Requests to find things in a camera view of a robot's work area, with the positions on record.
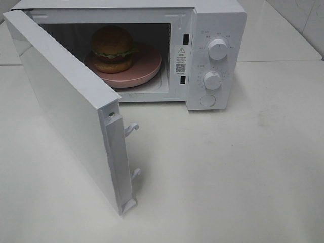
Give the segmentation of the white round door button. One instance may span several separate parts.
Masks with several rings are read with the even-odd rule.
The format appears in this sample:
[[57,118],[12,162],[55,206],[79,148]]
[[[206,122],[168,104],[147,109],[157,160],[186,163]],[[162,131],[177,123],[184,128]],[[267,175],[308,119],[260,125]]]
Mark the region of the white round door button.
[[213,95],[204,95],[200,99],[200,104],[204,107],[212,107],[216,103],[216,98]]

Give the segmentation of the pink round plate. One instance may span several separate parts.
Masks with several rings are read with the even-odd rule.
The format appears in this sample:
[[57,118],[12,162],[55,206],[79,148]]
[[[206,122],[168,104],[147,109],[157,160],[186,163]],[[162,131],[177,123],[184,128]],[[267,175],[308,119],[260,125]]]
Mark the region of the pink round plate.
[[112,88],[130,88],[144,84],[159,72],[163,59],[160,51],[152,45],[136,43],[138,52],[132,55],[132,65],[119,73],[103,73],[96,69],[93,61],[95,54],[88,53],[84,64]]

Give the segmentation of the white microwave door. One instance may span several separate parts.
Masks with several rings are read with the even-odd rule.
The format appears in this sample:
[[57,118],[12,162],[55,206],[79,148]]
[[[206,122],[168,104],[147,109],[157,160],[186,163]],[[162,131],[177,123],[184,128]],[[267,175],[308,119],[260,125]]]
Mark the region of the white microwave door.
[[120,95],[21,10],[4,14],[36,98],[50,124],[85,166],[105,197],[123,214],[136,204]]

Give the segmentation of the burger with lettuce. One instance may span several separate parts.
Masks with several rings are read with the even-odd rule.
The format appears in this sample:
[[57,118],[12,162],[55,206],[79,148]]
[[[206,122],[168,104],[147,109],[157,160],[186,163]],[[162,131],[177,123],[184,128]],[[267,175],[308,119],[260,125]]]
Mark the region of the burger with lettuce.
[[118,26],[104,26],[91,39],[93,64],[108,74],[120,73],[132,65],[132,55],[138,52],[131,35]]

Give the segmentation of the lower white round knob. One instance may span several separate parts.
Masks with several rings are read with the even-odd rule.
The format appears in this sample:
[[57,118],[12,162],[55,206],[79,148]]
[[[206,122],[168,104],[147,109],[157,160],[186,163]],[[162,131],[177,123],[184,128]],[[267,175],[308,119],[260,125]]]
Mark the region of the lower white round knob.
[[221,84],[221,76],[218,72],[210,71],[204,75],[204,86],[208,90],[216,90],[218,89]]

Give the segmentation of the white round knob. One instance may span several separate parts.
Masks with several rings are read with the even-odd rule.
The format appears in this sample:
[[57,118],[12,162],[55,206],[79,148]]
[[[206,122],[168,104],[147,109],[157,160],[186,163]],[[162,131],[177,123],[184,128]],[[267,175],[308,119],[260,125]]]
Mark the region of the white round knob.
[[208,90],[216,90],[218,89],[221,84],[221,76],[218,72],[210,71],[204,75],[204,86]]
[[221,60],[228,52],[228,42],[222,37],[217,37],[208,43],[208,55],[213,60]]

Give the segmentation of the white warning label sticker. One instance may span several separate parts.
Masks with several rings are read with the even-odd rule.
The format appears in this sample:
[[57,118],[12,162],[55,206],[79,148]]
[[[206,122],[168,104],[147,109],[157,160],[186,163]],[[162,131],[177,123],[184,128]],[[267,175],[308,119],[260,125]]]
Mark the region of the white warning label sticker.
[[174,67],[175,74],[187,73],[188,46],[175,45],[174,47]]

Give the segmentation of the white microwave oven body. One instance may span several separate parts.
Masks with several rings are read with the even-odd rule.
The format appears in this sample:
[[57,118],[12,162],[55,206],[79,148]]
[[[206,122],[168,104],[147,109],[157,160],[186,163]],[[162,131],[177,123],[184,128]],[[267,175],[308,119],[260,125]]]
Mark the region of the white microwave oven body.
[[[105,25],[125,28],[135,40],[160,50],[163,67],[152,83],[139,88],[107,84],[120,95],[118,103],[183,101],[188,110],[226,107],[247,19],[237,1],[20,1],[13,10],[23,11],[83,64],[93,32]],[[229,45],[221,60],[208,55],[208,43],[217,37]],[[188,46],[186,74],[175,74],[175,45]],[[216,90],[204,86],[210,71],[221,76]],[[204,95],[215,96],[215,105],[202,106]]]

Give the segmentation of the upper white round knob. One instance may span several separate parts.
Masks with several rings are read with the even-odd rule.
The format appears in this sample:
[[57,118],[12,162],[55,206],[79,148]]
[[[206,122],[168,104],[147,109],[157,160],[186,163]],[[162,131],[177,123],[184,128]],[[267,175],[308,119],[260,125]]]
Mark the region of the upper white round knob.
[[213,60],[221,60],[228,52],[228,42],[222,37],[217,37],[208,43],[208,55]]

